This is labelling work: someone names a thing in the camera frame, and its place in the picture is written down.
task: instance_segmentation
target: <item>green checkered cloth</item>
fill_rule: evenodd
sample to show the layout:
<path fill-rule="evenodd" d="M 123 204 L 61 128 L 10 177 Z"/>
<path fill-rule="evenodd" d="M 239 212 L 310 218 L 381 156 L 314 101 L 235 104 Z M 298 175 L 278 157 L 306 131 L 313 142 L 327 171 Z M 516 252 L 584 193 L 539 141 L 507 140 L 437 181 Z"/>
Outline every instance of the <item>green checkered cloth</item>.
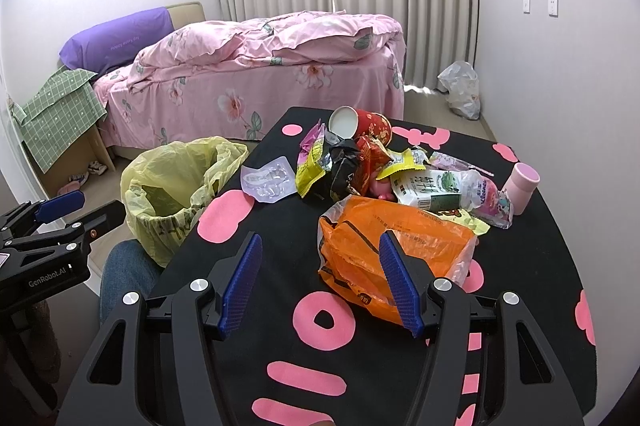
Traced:
<path fill-rule="evenodd" d="M 24 107 L 12 103 L 22 139 L 43 173 L 107 113 L 89 84 L 94 76 L 63 66 Z"/>

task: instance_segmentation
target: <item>yellow snack packet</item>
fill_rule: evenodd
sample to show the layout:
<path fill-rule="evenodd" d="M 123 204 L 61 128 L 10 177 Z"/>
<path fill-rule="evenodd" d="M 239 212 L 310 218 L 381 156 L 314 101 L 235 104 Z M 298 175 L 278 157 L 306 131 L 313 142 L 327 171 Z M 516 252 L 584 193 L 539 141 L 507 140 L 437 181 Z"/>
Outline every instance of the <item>yellow snack packet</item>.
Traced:
<path fill-rule="evenodd" d="M 325 170 L 318 164 L 322 156 L 322 147 L 324 146 L 324 132 L 320 133 L 314 145 L 309 151 L 306 161 L 298 166 L 296 170 L 296 190 L 301 197 L 305 197 L 313 183 L 324 177 Z"/>
<path fill-rule="evenodd" d="M 381 180 L 389 177 L 391 174 L 402 170 L 426 170 L 427 167 L 424 163 L 428 162 L 427 153 L 417 146 L 414 148 L 407 148 L 404 152 L 398 152 L 387 149 L 386 151 L 391 157 L 391 161 L 385 164 L 380 170 L 380 173 L 376 177 L 376 180 Z"/>
<path fill-rule="evenodd" d="M 444 221 L 451 221 L 465 226 L 465 228 L 471 229 L 471 231 L 473 231 L 477 236 L 484 235 L 491 227 L 486 222 L 475 218 L 463 209 L 441 211 L 434 213 L 433 215 L 436 215 L 437 218 Z"/>

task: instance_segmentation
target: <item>purple pillow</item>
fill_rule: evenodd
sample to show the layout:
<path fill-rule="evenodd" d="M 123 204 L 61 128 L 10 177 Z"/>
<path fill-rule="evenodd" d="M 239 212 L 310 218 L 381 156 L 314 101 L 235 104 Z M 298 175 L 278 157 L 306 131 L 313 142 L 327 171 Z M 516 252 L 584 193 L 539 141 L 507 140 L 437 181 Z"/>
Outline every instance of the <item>purple pillow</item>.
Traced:
<path fill-rule="evenodd" d="M 62 46 L 60 60 L 69 69 L 104 74 L 132 62 L 140 50 L 173 30 L 167 8 L 133 13 L 76 33 Z"/>

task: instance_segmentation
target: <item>orange plastic bag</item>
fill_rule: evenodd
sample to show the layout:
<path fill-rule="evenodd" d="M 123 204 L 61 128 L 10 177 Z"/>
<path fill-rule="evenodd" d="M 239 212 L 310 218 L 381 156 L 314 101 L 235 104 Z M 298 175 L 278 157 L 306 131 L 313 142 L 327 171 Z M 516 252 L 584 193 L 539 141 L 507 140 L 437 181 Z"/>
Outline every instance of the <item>orange plastic bag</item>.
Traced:
<path fill-rule="evenodd" d="M 404 252 L 425 260 L 435 276 L 463 284 L 476 247 L 465 226 L 418 208 L 350 195 L 318 223 L 319 274 L 345 300 L 402 324 L 378 257 L 380 235 L 392 229 Z"/>

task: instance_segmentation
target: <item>pink cup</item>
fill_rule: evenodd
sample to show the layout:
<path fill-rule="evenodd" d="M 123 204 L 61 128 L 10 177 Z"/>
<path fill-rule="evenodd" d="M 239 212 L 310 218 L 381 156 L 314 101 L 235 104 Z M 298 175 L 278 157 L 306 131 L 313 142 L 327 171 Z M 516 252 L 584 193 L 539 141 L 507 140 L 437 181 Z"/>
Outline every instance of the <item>pink cup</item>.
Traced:
<path fill-rule="evenodd" d="M 517 162 L 513 166 L 511 176 L 504 183 L 502 190 L 507 192 L 513 204 L 514 215 L 520 215 L 524 211 L 539 182 L 540 175 L 528 164 Z"/>

